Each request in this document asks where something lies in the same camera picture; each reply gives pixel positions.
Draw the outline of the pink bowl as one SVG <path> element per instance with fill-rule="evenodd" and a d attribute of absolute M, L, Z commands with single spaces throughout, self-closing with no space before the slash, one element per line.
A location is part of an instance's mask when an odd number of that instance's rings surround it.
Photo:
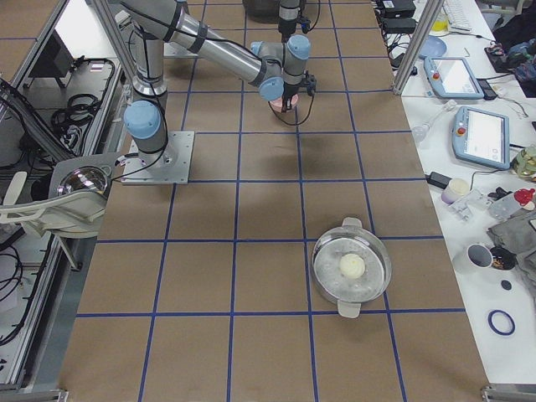
<path fill-rule="evenodd" d="M 282 111 L 281 111 L 281 98 L 282 98 L 282 97 L 280 97 L 280 98 L 277 99 L 277 100 L 270 101 L 269 104 L 270 104 L 271 108 L 272 108 L 275 112 L 277 112 L 277 113 L 287 113 L 287 112 L 282 112 Z M 295 107 L 296 107 L 296 105 L 297 105 L 297 102 L 299 101 L 299 95 L 294 95 L 293 98 L 294 98 L 294 102 L 295 102 L 294 107 L 293 107 L 293 110 L 294 110 Z"/>

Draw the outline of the light blue plate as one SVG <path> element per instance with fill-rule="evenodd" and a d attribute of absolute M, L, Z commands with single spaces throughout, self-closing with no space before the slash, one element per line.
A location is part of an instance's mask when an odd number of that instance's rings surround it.
<path fill-rule="evenodd" d="M 429 35 L 420 48 L 419 58 L 426 59 L 443 57 L 446 54 L 446 43 L 439 37 Z"/>

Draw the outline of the steel steamer pot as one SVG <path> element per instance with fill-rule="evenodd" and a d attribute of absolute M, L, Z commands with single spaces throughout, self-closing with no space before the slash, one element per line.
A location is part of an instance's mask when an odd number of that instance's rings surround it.
<path fill-rule="evenodd" d="M 360 219 L 345 218 L 314 245 L 313 283 L 342 317 L 358 317 L 364 303 L 384 294 L 391 276 L 392 263 L 384 243 L 364 229 Z"/>

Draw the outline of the upper teach pendant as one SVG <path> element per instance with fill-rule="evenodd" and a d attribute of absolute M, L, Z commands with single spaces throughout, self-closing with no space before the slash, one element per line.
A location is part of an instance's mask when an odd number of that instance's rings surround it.
<path fill-rule="evenodd" d="M 432 90 L 440 98 L 480 100 L 484 97 L 477 78 L 464 58 L 427 57 L 423 67 Z"/>

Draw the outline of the teach pendant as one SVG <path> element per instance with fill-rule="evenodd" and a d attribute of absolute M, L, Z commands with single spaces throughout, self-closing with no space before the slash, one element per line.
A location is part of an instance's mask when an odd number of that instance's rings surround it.
<path fill-rule="evenodd" d="M 455 114 L 451 146 L 457 159 L 499 171 L 510 168 L 509 118 L 462 106 Z"/>
<path fill-rule="evenodd" d="M 464 58 L 427 57 L 423 67 L 432 90 L 440 98 L 480 100 L 484 97 L 477 78 Z"/>

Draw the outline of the black power adapter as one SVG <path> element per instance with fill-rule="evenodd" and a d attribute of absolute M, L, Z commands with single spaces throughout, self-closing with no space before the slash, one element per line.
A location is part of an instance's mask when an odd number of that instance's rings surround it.
<path fill-rule="evenodd" d="M 440 189 L 446 189 L 451 181 L 451 178 L 437 172 L 430 172 L 429 174 L 426 174 L 425 179 L 429 185 Z"/>

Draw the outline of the white steamed bun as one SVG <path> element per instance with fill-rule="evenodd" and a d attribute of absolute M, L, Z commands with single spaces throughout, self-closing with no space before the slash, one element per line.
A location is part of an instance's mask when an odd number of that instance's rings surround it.
<path fill-rule="evenodd" d="M 343 255 L 339 261 L 338 267 L 341 274 L 349 279 L 358 279 L 366 270 L 364 259 L 360 255 L 354 253 Z"/>

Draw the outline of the purple white cup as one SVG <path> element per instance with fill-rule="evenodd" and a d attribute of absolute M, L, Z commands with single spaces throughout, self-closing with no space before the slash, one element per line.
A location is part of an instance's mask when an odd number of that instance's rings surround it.
<path fill-rule="evenodd" d="M 461 178 L 453 178 L 446 185 L 446 188 L 441 194 L 441 200 L 445 204 L 453 204 L 458 199 L 468 195 L 470 192 L 470 184 Z"/>

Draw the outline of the lower teach pendant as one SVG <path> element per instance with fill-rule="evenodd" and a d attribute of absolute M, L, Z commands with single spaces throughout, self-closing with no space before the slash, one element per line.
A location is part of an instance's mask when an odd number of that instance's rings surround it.
<path fill-rule="evenodd" d="M 462 106 L 455 114 L 451 146 L 457 159 L 499 171 L 510 168 L 509 118 Z"/>

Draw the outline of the glass dome lid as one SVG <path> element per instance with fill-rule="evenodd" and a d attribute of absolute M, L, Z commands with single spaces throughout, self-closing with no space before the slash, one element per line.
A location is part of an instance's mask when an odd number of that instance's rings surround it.
<path fill-rule="evenodd" d="M 57 187 L 59 196 L 79 190 L 91 190 L 103 195 L 109 187 L 110 178 L 105 170 L 96 166 L 83 166 L 68 173 Z"/>

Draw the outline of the white plastic chair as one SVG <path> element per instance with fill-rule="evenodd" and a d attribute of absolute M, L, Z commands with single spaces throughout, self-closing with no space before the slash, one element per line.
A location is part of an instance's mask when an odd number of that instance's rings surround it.
<path fill-rule="evenodd" d="M 106 210 L 106 199 L 91 190 L 77 190 L 55 198 L 18 204 L 27 173 L 14 174 L 1 204 L 1 223 L 20 224 L 29 235 L 50 232 L 68 239 L 96 237 Z"/>

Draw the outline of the white mug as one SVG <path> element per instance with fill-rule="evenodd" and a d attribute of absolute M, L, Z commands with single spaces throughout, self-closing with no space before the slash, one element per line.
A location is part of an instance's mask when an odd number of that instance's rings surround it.
<path fill-rule="evenodd" d="M 491 268 L 493 255 L 482 244 L 470 244 L 460 251 L 453 259 L 453 268 L 460 274 L 474 274 L 480 270 Z"/>

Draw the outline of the grey folded cloth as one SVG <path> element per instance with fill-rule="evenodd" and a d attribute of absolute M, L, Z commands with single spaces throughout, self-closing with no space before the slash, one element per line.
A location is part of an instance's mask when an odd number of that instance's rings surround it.
<path fill-rule="evenodd" d="M 535 211 L 515 214 L 489 228 L 487 234 L 493 244 L 515 255 L 523 282 L 535 298 Z"/>

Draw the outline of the black round lid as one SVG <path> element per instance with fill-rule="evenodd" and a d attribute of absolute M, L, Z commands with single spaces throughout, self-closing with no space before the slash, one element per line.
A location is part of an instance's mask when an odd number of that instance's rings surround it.
<path fill-rule="evenodd" d="M 501 281 L 501 286 L 504 290 L 506 291 L 510 291 L 512 289 L 512 284 L 510 281 L 507 281 L 507 280 L 502 280 Z"/>

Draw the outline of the aluminium frame post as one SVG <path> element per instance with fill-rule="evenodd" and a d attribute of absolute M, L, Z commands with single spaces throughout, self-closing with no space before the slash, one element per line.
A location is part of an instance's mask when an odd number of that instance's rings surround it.
<path fill-rule="evenodd" d="M 420 50 L 426 41 L 433 23 L 436 20 L 443 5 L 443 0 L 428 0 L 420 14 L 413 36 L 411 37 L 408 49 L 401 61 L 397 74 L 394 77 L 392 91 L 395 95 L 401 95 L 406 83 L 410 78 L 410 73 L 415 66 Z"/>

